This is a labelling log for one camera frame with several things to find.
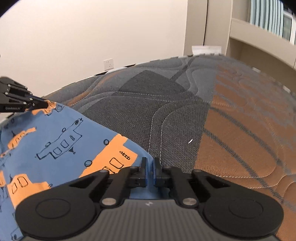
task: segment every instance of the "metal screw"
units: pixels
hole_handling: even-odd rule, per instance
[[[106,206],[112,206],[112,205],[116,204],[116,200],[114,198],[111,198],[111,197],[104,198],[102,200],[102,204],[104,204]]]
[[[184,198],[182,200],[183,204],[185,204],[186,206],[193,206],[197,203],[196,199],[188,197],[188,198]]]

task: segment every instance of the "robotic arm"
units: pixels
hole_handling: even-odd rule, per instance
[[[32,95],[27,87],[8,77],[0,77],[0,113],[25,112],[26,109],[47,107],[47,101]]]

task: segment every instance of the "white paper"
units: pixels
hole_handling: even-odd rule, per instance
[[[192,46],[192,53],[193,55],[219,55],[222,53],[221,46],[209,46],[209,45],[198,45]]]

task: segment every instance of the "round joint cover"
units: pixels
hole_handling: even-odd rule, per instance
[[[40,240],[61,240],[77,235],[96,215],[92,200],[79,193],[48,190],[26,198],[15,212],[19,228]]]
[[[280,204],[262,194],[256,199],[211,197],[204,207],[204,216],[215,229],[239,238],[275,234],[283,215]]]

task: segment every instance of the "white wall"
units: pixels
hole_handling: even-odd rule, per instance
[[[114,67],[182,56],[187,0],[20,0],[0,18],[0,76],[42,96]]]

